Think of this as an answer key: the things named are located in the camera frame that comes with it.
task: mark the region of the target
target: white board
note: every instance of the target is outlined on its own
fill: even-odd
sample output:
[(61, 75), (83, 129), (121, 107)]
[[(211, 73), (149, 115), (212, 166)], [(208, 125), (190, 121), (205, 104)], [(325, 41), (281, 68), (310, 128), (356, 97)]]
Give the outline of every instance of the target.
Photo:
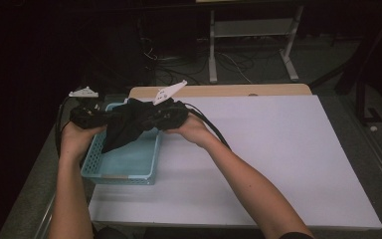
[[(382, 228), (317, 96), (175, 101), (202, 111), (309, 227)], [(97, 185), (89, 210), (100, 222), (256, 226), (207, 152), (176, 134), (163, 137), (154, 185)]]

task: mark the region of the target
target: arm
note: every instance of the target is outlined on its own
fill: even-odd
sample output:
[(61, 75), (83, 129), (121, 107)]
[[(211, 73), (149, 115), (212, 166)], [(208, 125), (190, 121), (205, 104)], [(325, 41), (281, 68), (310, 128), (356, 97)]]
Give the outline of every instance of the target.
[(189, 115), (184, 125), (167, 131), (175, 132), (207, 150), (266, 238), (280, 238), (288, 232), (302, 232), (312, 236), (275, 186), (230, 151), (197, 117)]
[(49, 238), (93, 238), (80, 161), (93, 136), (102, 130), (104, 127), (82, 129), (73, 122), (64, 127)]

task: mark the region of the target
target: blue plastic basket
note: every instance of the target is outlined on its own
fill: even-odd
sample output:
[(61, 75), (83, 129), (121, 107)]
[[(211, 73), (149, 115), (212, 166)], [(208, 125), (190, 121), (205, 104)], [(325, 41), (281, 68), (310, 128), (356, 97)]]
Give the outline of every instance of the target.
[[(110, 104), (106, 110), (121, 104)], [(96, 184), (154, 184), (162, 133), (154, 128), (136, 141), (101, 153), (106, 132), (95, 136), (82, 167), (82, 176)]]

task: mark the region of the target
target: white tag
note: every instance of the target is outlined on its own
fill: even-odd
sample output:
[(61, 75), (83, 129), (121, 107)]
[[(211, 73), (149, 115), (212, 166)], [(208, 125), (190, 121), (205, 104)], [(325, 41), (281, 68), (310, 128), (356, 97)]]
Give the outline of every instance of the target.
[(82, 90), (76, 92), (70, 92), (69, 97), (78, 97), (78, 98), (98, 98), (98, 93), (92, 91), (89, 87), (86, 87)]
[(156, 98), (153, 101), (153, 104), (157, 106), (160, 103), (168, 100), (173, 95), (175, 95), (175, 93), (179, 92), (179, 90), (185, 87), (187, 84), (188, 84), (187, 81), (183, 80), (181, 83), (159, 90), (159, 92), (156, 95)]

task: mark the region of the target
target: metal stand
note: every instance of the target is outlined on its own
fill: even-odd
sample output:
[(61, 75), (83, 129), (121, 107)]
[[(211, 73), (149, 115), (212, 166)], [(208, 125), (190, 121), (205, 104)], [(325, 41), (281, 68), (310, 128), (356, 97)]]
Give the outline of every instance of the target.
[(290, 49), (292, 48), (293, 40), (296, 36), (296, 30), (300, 22), (300, 16), (302, 15), (302, 10), (303, 10), (303, 6), (299, 6), (296, 9), (296, 14), (290, 26), (290, 33), (287, 38), (286, 47), (284, 50), (281, 51), (282, 61), (284, 61), (287, 74), (289, 75), (290, 80), (293, 82), (297, 82), (299, 77), (296, 73), (295, 68), (293, 67), (292, 61), (290, 60), (289, 53), (290, 53)]
[(302, 15), (303, 6), (296, 9), (293, 18), (251, 20), (251, 21), (226, 21), (216, 22), (215, 12), (211, 11), (210, 16), (210, 57), (209, 57), (209, 75), (210, 83), (217, 84), (216, 59), (215, 59), (215, 38), (216, 37), (244, 37), (244, 36), (274, 36), (287, 35), (287, 43), (284, 49), (281, 49), (281, 57), (284, 61), (289, 78), (297, 82), (298, 75), (289, 58), (293, 40), (296, 36), (296, 30)]

